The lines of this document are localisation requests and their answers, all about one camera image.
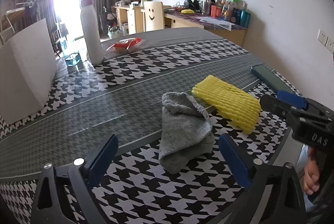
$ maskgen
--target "black gripper frame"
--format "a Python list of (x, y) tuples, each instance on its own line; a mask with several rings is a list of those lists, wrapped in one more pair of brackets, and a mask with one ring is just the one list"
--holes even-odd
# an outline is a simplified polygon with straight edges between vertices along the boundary
[[(303, 194), (292, 164), (286, 163), (286, 165), (279, 167), (261, 163), (259, 159), (254, 160), (228, 134), (221, 135), (218, 145), (220, 152), (224, 151), (222, 153), (223, 157), (234, 157), (235, 159), (230, 158), (229, 162), (236, 162), (234, 167), (239, 166), (241, 173), (248, 173), (247, 179), (250, 181), (250, 184), (245, 183), (246, 198), (240, 202), (237, 209), (232, 211), (225, 222), (226, 224), (250, 223), (256, 213), (266, 185), (273, 185), (273, 187), (259, 223), (306, 224)], [(229, 167), (235, 177), (236, 169), (233, 172), (232, 166)]]
[(313, 202), (334, 169), (334, 111), (312, 99), (305, 98), (307, 107), (296, 107), (270, 95), (263, 95), (260, 99), (264, 111), (285, 119), (291, 127), (292, 138), (317, 150), (317, 158), (325, 158), (319, 178), (320, 188), (308, 196)]
[(32, 203), (31, 224), (74, 224), (73, 211), (64, 186), (71, 186), (80, 209), (89, 224), (106, 224), (108, 218), (94, 203), (91, 189), (99, 185), (102, 176), (118, 150), (115, 135), (106, 138), (83, 159), (55, 167), (46, 165), (38, 178)]

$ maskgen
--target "gray towel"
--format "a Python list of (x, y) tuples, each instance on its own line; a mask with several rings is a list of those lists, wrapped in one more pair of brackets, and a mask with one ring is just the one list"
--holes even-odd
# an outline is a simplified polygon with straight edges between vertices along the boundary
[(212, 124), (205, 108), (187, 93), (165, 93), (162, 105), (159, 162), (175, 174), (191, 159), (212, 151)]

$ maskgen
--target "cardboard box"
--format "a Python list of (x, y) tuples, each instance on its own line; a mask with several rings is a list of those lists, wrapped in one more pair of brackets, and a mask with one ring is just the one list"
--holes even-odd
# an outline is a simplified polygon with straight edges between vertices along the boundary
[(129, 24), (123, 23), (123, 35), (128, 35), (128, 34), (129, 34)]

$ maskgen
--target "yellow foam net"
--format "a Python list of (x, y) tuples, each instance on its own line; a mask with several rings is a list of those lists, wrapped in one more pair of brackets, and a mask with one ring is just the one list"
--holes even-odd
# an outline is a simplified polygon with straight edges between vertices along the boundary
[(230, 119), (232, 126), (246, 134), (254, 130), (261, 107), (252, 95), (212, 75), (196, 84), (192, 93), (214, 106), (222, 117)]

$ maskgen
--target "smiley face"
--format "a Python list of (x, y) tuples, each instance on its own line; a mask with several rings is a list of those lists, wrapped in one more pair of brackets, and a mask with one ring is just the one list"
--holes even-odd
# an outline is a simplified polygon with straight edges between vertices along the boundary
[[(148, 9), (148, 11), (149, 12), (151, 12), (151, 8), (150, 9)], [(154, 13), (154, 9), (152, 9), (152, 13)], [(150, 17), (150, 20), (154, 20), (154, 16), (153, 16), (153, 18), (151, 18), (151, 16), (150, 15), (148, 15), (149, 17)]]

